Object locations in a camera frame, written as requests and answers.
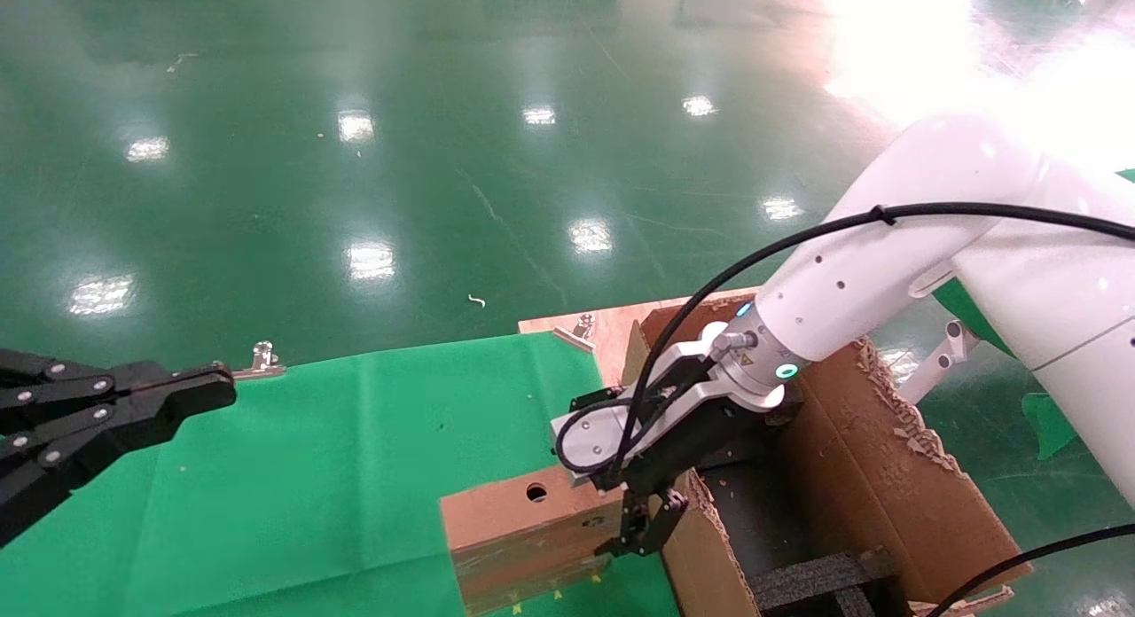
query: metal hinge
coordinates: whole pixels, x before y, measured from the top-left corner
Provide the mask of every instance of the metal hinge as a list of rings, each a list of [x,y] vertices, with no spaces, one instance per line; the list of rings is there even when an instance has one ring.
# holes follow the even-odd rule
[[[279,362],[278,355],[272,354],[272,344],[264,339],[264,341],[257,343],[257,346],[252,347],[252,367],[233,371],[233,379],[241,382],[244,380],[259,380],[261,378],[284,375],[287,366],[281,365]]]

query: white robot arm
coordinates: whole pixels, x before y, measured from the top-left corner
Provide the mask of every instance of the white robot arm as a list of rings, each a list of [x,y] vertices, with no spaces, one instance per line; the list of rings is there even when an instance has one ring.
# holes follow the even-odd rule
[[[933,201],[1032,205],[1135,225],[1129,181],[1083,172],[982,116],[938,116],[913,125],[825,221],[880,204]],[[720,442],[715,432],[689,436],[706,428],[705,420],[691,423],[703,404],[717,409],[728,400],[741,417],[774,411],[782,383],[799,367],[826,358],[950,278],[966,287],[1135,506],[1135,246],[1091,230],[997,217],[903,218],[799,246],[732,322],[661,355],[651,382],[670,375],[669,387],[681,395],[647,431],[636,422],[641,438],[624,465],[650,463],[647,454],[659,445],[669,445],[667,454],[712,451]],[[687,378],[698,371],[706,379]],[[667,383],[651,388],[662,398]],[[607,396],[629,403],[629,391]],[[553,431],[558,434],[570,417],[553,420]],[[598,406],[582,417],[591,432],[571,424],[560,455],[569,468],[582,467],[580,477],[613,458],[627,408]],[[737,426],[738,417],[728,417]],[[624,488],[646,493],[659,492],[659,482],[672,476],[648,468],[636,482],[634,468],[616,472],[623,473]]]

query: green floor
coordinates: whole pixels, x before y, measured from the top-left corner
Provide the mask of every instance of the green floor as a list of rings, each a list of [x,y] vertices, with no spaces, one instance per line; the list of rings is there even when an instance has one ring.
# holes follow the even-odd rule
[[[1135,0],[0,0],[0,346],[243,366],[689,294],[964,96],[1135,164]],[[743,278],[760,282],[766,265]],[[485,308],[469,301],[482,298]],[[897,370],[924,303],[878,331]],[[1022,544],[1133,513],[992,349],[924,404]],[[1135,615],[1135,544],[1001,615]]]

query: cardboard box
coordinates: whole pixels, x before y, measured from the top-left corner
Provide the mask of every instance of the cardboard box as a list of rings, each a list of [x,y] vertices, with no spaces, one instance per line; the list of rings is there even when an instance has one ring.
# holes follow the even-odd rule
[[[671,343],[696,339],[706,323],[728,321],[747,298],[751,295],[703,303]],[[638,378],[650,345],[678,308],[651,311],[631,328],[625,383]],[[796,382],[804,406],[779,442],[779,462],[789,471],[813,544],[822,553],[883,547],[898,565],[907,599],[936,603],[969,577],[1020,552],[936,432],[899,398],[868,339],[806,367]],[[680,489],[690,498],[690,509],[663,559],[682,611],[690,617],[758,615],[709,490],[693,473]],[[1016,568],[986,589],[1029,570]]]

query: green indicator light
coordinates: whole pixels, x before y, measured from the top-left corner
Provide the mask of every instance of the green indicator light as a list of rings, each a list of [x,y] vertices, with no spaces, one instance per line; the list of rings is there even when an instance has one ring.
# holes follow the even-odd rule
[[[781,365],[776,367],[776,378],[787,380],[789,378],[792,378],[792,375],[797,374],[799,370],[800,367],[796,365]]]

